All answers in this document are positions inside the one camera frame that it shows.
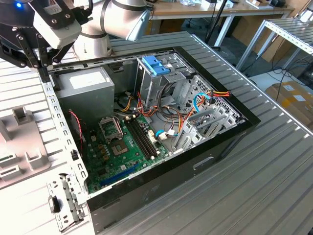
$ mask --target red wire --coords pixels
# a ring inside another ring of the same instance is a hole
[[[81,147],[81,152],[82,152],[82,156],[83,156],[83,132],[82,132],[82,127],[80,125],[80,121],[79,121],[79,118],[77,117],[77,115],[73,112],[73,111],[69,111],[70,114],[72,114],[76,121],[77,121],[77,124],[78,124],[78,128],[79,128],[79,133],[80,133],[80,147]]]

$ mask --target metal rack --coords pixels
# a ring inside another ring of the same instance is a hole
[[[236,66],[236,69],[240,70],[242,68],[265,28],[270,29],[272,33],[260,49],[258,53],[259,56],[262,55],[262,53],[269,46],[275,34],[278,34],[298,47],[290,59],[285,63],[283,69],[285,69],[290,64],[290,62],[295,58],[300,50],[303,50],[308,54],[313,54],[313,25],[303,23],[299,19],[294,18],[264,20],[248,45],[246,51],[242,55]]]
[[[112,46],[118,55],[182,46],[231,89],[261,123],[226,159],[102,234],[308,233],[313,226],[313,134],[305,126],[194,35],[160,34],[137,43],[113,40]],[[67,59],[75,59],[72,52]],[[7,62],[1,62],[0,68],[0,92],[5,93],[5,98],[0,95],[0,115],[17,102],[31,109],[53,166],[0,191],[5,212],[1,230],[14,235],[58,234],[45,184],[68,165],[39,78]],[[88,218],[66,232],[92,233]]]

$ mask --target motherboard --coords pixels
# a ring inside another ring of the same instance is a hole
[[[102,128],[84,133],[83,161],[89,174],[89,193],[167,157],[168,151],[151,132],[145,117],[134,115],[123,120],[107,120]],[[116,134],[117,138],[107,137],[112,134]]]

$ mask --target metal bracket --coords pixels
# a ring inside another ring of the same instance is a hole
[[[19,55],[20,57],[25,56],[23,53],[19,51],[16,51],[16,54]],[[14,56],[12,54],[12,49],[9,49],[9,54],[8,54],[8,52],[4,50],[1,42],[0,42],[0,58],[20,68],[25,68],[27,65],[27,60],[18,58],[18,56]]]
[[[44,67],[38,68],[38,73],[42,82],[44,83],[50,82],[50,77],[49,77],[47,68],[44,68]]]
[[[40,33],[36,33],[37,45],[38,45],[38,52],[41,61],[41,65],[43,67],[47,67],[49,65],[47,48],[46,48],[46,41]]]
[[[65,56],[65,54],[68,52],[68,50],[72,47],[74,43],[68,44],[65,47],[62,47],[58,52],[56,52],[56,55],[52,58],[52,61],[54,63],[59,63],[62,58]]]
[[[83,221],[86,215],[85,204],[78,205],[76,194],[81,193],[76,187],[75,175],[59,174],[59,178],[47,183],[50,210],[55,214],[55,218],[60,232],[65,232],[69,228]]]
[[[28,58],[31,66],[34,67],[34,68],[38,68],[39,64],[38,64],[37,57],[34,54],[32,48],[30,47],[30,45],[28,44],[27,39],[25,38],[25,36],[23,34],[21,34],[21,33],[17,33],[16,34],[16,38],[17,38],[18,42],[20,43],[20,46],[23,49],[26,57]]]

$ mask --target connector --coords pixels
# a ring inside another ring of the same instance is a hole
[[[167,139],[167,136],[166,136],[166,134],[165,134],[165,132],[163,132],[163,133],[161,133],[161,134],[159,134],[159,136],[158,136],[159,138],[160,138],[160,140],[166,140]]]

